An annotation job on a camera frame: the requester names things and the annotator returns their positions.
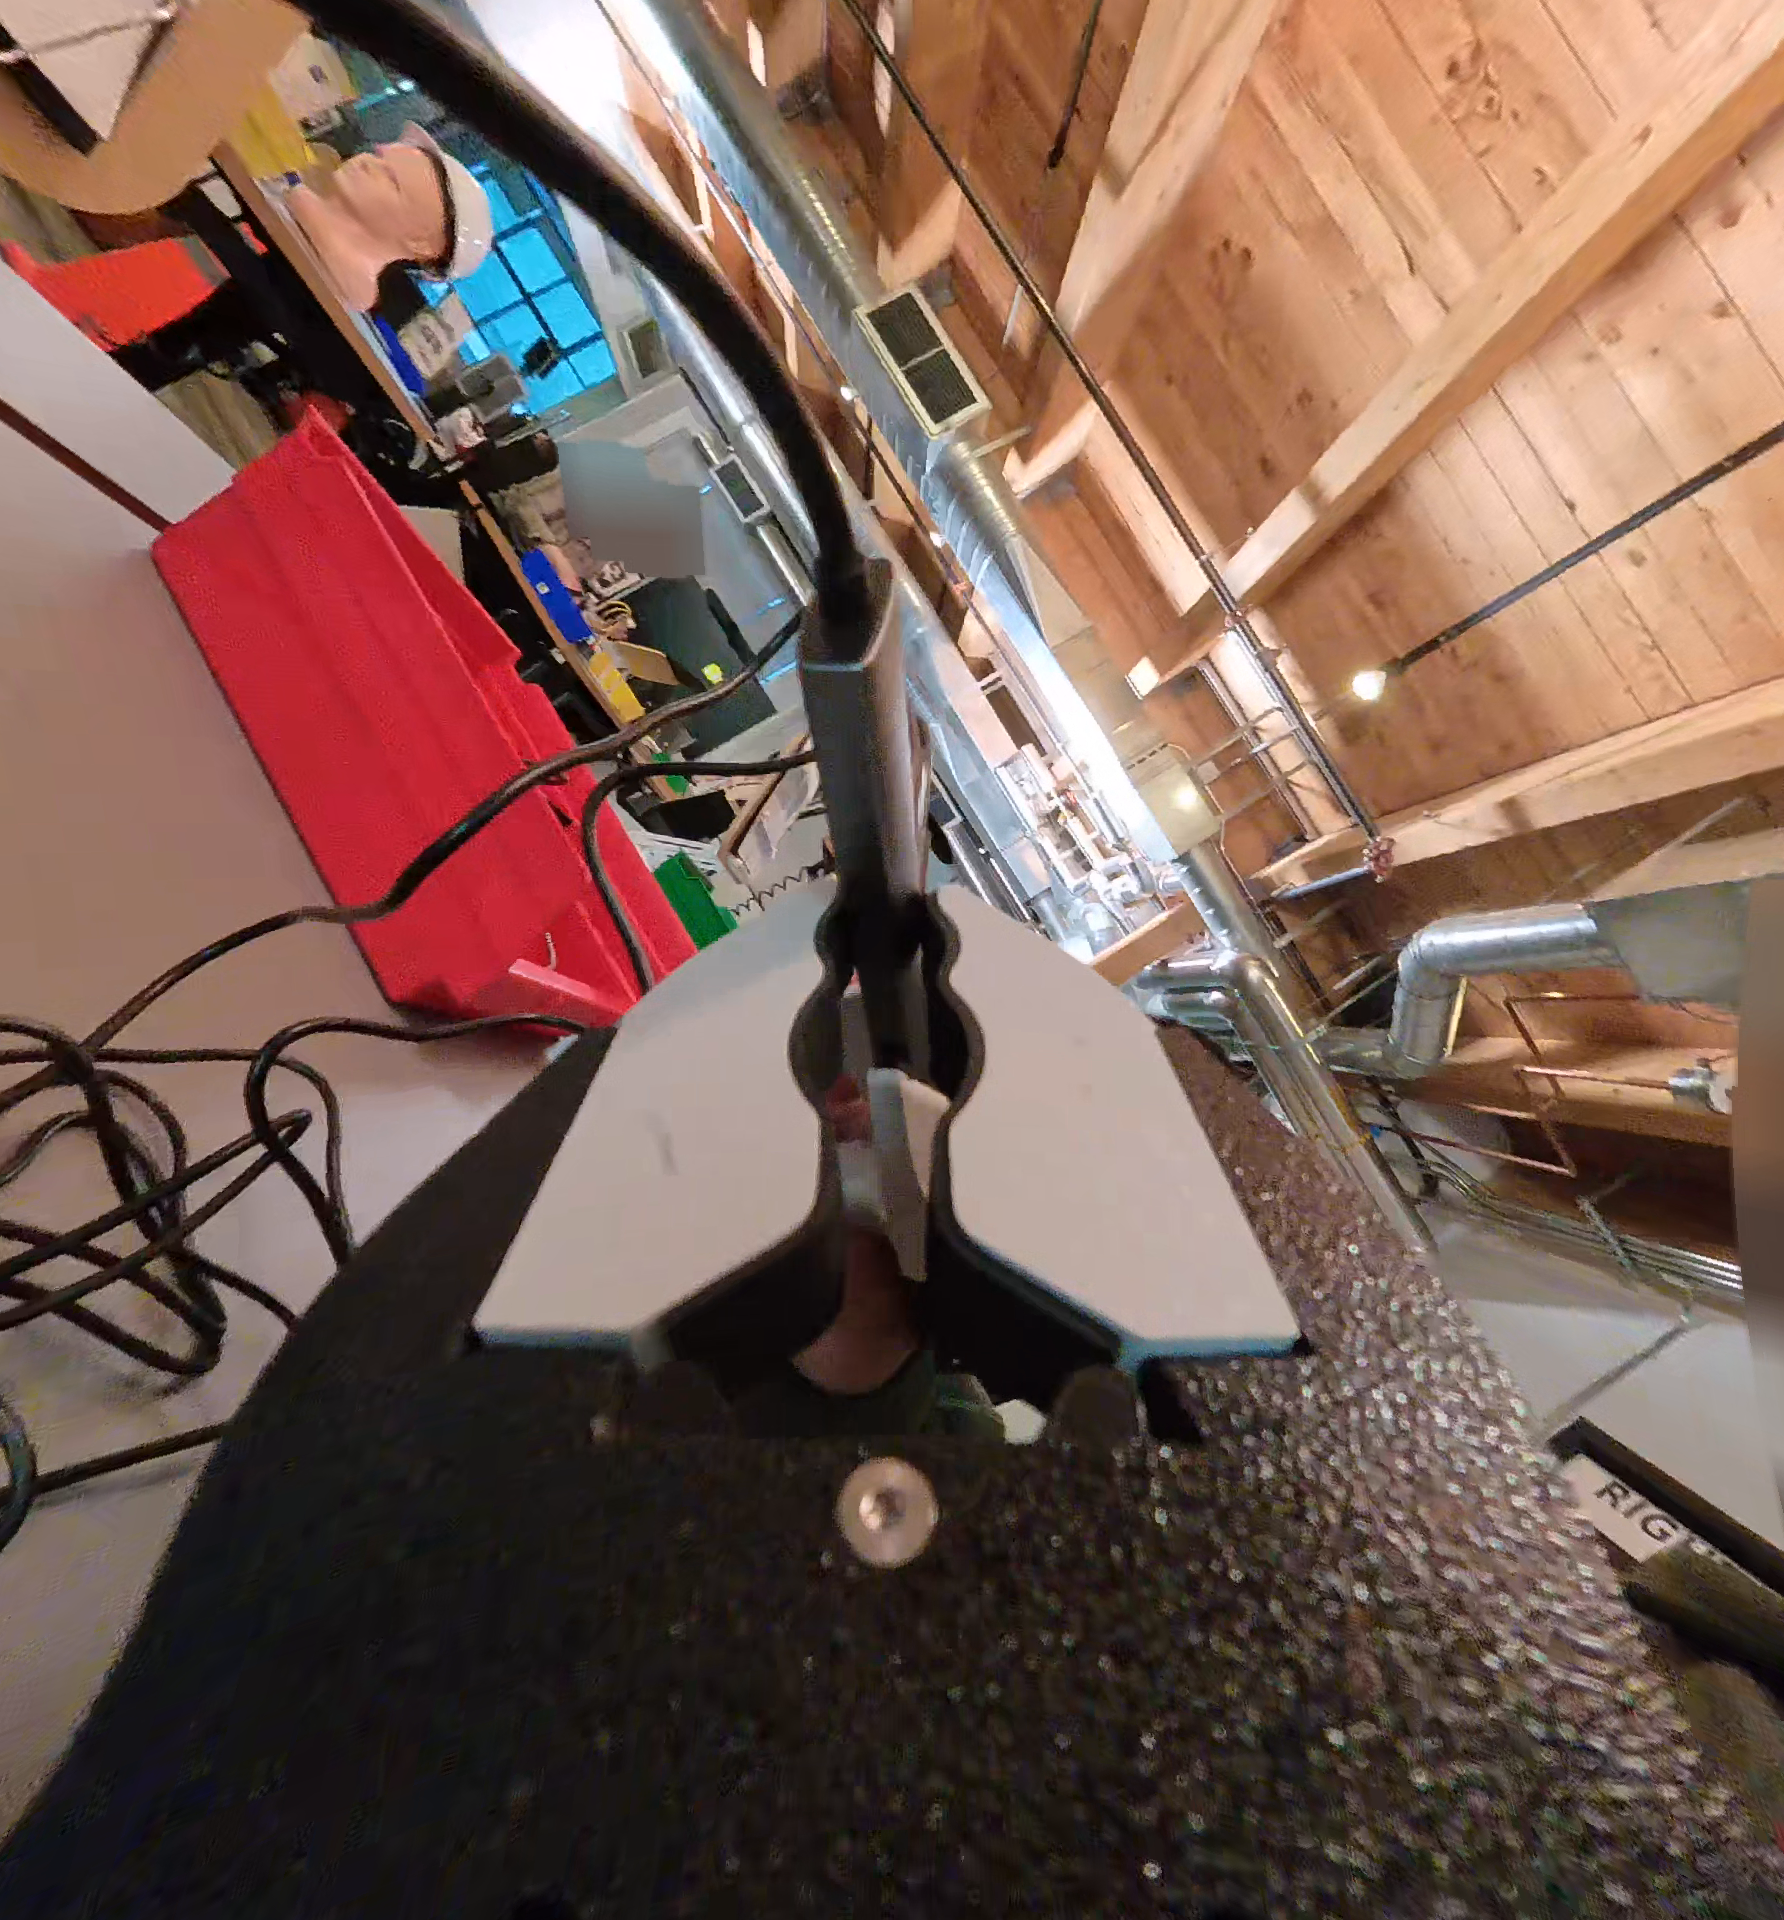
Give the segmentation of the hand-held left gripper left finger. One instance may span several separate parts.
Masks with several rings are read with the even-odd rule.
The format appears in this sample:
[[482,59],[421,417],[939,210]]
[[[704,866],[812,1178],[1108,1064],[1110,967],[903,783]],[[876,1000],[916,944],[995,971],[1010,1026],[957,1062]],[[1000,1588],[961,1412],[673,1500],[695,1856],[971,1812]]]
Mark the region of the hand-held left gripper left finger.
[[490,1348],[763,1374],[833,1327],[846,1225],[791,1042],[829,892],[785,892],[615,1029],[477,1306]]

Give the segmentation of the green bin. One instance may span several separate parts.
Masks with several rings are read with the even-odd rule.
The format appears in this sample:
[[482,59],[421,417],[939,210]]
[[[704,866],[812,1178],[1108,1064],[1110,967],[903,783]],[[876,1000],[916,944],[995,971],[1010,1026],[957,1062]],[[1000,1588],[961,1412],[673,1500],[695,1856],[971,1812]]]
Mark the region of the green bin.
[[667,853],[653,877],[695,948],[711,948],[736,934],[736,911],[713,892],[711,875],[685,852]]

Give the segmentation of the silver ventilation duct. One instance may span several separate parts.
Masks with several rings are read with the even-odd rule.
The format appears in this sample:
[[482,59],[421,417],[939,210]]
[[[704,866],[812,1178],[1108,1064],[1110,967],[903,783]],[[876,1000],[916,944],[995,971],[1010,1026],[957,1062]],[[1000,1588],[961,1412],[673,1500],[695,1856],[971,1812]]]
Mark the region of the silver ventilation duct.
[[702,4],[619,4],[616,23],[661,96],[697,132],[704,158],[778,264],[820,342],[867,404],[948,549],[996,608],[996,623],[1019,657],[1040,677],[1041,689],[1066,693],[1061,713],[1079,746],[1103,754],[1106,790],[1131,804],[1135,828],[1150,828],[1179,853],[1186,888],[1208,925],[1213,952],[1182,962],[1186,980],[1175,993],[1215,993],[1228,1003],[1288,1114],[1311,1121],[1402,1235],[1433,1252],[1433,1237],[1406,1188],[1304,1039],[1293,973],[1271,945],[1218,830],[1210,823],[1179,835],[1163,828],[1110,743],[1095,700],[1077,683],[1077,668],[1061,667],[1061,683],[1047,678],[1050,660],[1066,639],[1065,629],[1051,623],[1051,612],[1066,599],[1065,589],[1025,533],[1010,488],[961,436],[935,438],[922,429],[916,402],[903,395],[867,333],[863,310],[888,301],[888,290],[845,223],[837,194],[814,177],[778,112],[749,71],[736,62]]

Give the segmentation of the red plastic bin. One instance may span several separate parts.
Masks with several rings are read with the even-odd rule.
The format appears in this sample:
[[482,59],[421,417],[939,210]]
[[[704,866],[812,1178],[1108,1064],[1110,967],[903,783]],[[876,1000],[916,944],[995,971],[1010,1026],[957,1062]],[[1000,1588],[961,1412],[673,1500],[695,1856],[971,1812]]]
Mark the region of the red plastic bin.
[[[341,907],[381,899],[475,804],[574,744],[493,616],[316,420],[151,559]],[[530,792],[351,929],[389,1003],[611,1026],[639,1000],[584,852],[592,788],[578,767]]]

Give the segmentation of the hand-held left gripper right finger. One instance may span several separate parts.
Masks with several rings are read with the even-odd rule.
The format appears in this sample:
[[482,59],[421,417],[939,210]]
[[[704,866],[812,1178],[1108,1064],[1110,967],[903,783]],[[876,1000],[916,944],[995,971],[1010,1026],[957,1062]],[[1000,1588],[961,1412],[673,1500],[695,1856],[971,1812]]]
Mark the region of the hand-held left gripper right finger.
[[1085,1369],[1287,1357],[1301,1329],[1124,993],[959,887],[928,899],[935,1069],[926,1319],[998,1402]]

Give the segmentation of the mannequin head with helmet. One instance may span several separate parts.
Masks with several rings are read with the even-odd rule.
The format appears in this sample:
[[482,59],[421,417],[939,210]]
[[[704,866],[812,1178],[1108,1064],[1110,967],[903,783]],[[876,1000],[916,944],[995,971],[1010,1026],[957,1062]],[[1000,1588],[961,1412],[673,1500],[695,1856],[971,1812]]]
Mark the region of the mannequin head with helmet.
[[416,125],[294,187],[285,207],[338,301],[359,313],[377,310],[392,273],[453,281],[495,251],[484,186]]

